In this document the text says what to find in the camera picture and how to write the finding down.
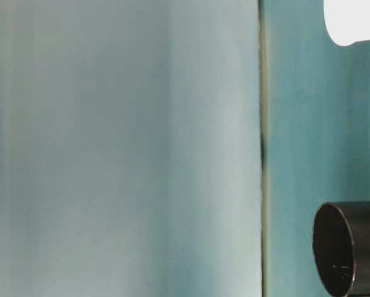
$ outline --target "white object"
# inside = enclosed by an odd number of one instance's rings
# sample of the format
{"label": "white object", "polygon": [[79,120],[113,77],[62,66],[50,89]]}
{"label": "white object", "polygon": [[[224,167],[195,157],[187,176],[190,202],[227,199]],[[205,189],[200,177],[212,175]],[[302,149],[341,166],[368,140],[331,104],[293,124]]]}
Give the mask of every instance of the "white object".
{"label": "white object", "polygon": [[324,0],[324,16],[336,44],[370,40],[370,0]]}

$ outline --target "light blue panel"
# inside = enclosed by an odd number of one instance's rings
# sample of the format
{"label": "light blue panel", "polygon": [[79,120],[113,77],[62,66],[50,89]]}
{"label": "light blue panel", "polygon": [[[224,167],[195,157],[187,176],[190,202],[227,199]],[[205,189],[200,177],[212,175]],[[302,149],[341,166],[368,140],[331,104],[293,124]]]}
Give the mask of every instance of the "light blue panel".
{"label": "light blue panel", "polygon": [[171,1],[170,297],[261,296],[257,1]]}
{"label": "light blue panel", "polygon": [[164,295],[167,13],[0,0],[0,296]]}
{"label": "light blue panel", "polygon": [[311,230],[325,201],[370,200],[370,42],[329,38],[323,1],[264,0],[265,291],[327,296]]}
{"label": "light blue panel", "polygon": [[0,296],[260,296],[257,5],[0,0]]}

